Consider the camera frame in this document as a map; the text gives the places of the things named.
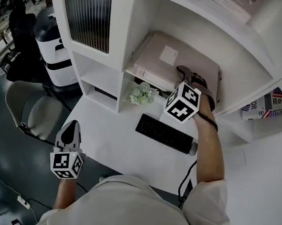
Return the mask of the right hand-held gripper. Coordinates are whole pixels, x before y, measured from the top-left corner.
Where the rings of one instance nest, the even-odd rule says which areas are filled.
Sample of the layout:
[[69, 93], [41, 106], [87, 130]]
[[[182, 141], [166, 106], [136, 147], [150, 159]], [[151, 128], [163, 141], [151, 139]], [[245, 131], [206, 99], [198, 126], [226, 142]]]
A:
[[164, 112], [182, 124], [196, 114], [208, 120], [200, 112], [201, 95], [204, 94], [208, 97], [212, 111], [215, 109], [215, 100], [205, 79], [185, 66], [179, 65], [176, 66], [176, 69], [182, 77], [176, 83], [174, 91], [166, 99]]

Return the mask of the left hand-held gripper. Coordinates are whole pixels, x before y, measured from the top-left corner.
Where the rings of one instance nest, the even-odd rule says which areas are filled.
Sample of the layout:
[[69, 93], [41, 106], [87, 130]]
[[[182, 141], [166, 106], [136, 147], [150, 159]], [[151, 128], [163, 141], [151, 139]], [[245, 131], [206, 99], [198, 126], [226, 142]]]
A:
[[[71, 143], [67, 144], [69, 126]], [[85, 156], [80, 143], [81, 131], [77, 120], [68, 122], [57, 132], [53, 152], [50, 153], [50, 170], [59, 179], [77, 179]]]

